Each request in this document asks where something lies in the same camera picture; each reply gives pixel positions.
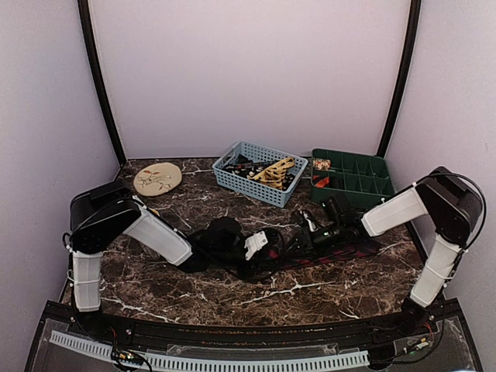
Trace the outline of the red navy striped tie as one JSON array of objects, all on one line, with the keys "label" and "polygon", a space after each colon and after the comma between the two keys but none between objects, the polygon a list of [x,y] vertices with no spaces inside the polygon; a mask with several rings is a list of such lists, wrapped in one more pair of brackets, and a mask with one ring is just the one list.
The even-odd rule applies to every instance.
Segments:
[{"label": "red navy striped tie", "polygon": [[369,239],[357,243],[343,243],[323,248],[302,245],[293,239],[283,248],[267,248],[262,252],[262,263],[278,270],[314,267],[344,260],[375,256],[381,244]]}]

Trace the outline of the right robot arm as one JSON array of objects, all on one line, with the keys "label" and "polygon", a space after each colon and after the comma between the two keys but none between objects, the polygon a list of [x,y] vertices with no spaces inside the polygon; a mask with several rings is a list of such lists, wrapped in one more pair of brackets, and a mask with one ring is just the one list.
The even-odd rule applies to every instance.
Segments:
[{"label": "right robot arm", "polygon": [[487,218],[487,202],[479,186],[445,167],[437,167],[367,211],[352,207],[341,195],[329,197],[322,207],[330,221],[326,227],[304,212],[295,213],[301,231],[287,253],[293,257],[335,254],[343,244],[370,240],[424,215],[431,219],[436,233],[432,249],[395,320],[394,330],[403,336],[412,336],[424,326],[427,308],[453,279]]}]

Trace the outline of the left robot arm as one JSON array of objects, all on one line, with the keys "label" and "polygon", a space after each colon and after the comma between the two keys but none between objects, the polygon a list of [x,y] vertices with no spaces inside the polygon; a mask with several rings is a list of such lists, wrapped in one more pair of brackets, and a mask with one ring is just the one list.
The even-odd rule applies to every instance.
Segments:
[{"label": "left robot arm", "polygon": [[102,314],[101,268],[104,252],[120,236],[129,236],[187,274],[211,265],[241,281],[260,282],[277,271],[278,253],[284,243],[275,229],[244,236],[241,225],[230,217],[212,220],[208,227],[186,236],[145,205],[123,181],[113,181],[75,196],[70,203],[71,230],[63,237],[69,253],[74,321],[91,338],[111,331]]}]

